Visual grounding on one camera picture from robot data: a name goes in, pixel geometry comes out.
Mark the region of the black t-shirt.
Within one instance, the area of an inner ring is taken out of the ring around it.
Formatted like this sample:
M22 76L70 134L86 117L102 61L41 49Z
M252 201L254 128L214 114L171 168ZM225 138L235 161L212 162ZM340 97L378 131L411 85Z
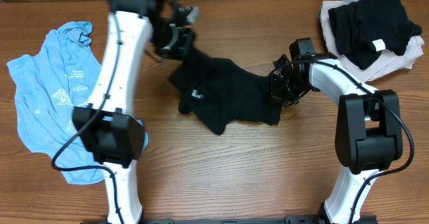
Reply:
M178 110L193 112L213 133L223 134L232 120L277 125L282 106L271 103L270 79L194 49L169 76L182 93Z

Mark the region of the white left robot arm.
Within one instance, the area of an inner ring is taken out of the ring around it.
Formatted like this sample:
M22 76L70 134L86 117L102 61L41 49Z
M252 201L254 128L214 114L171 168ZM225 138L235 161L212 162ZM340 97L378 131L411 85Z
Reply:
M184 60L195 39L189 28L198 14L177 0L108 0L109 31L101 71L86 107L72 122L105 180L106 223L143 223L137 161L148 136L134 116L133 101L143 53L153 44L163 59Z

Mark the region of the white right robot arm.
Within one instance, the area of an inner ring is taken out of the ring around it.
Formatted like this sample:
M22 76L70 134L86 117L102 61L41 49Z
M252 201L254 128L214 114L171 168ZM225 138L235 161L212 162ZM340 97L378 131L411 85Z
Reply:
M273 64L271 100L291 107L309 91L324 93L338 107L334 147L341 169L317 215L290 215L285 222L376 223L360 211L373 183L403 153L397 95L361 82L335 55L317 54L310 38L297 39L289 51Z

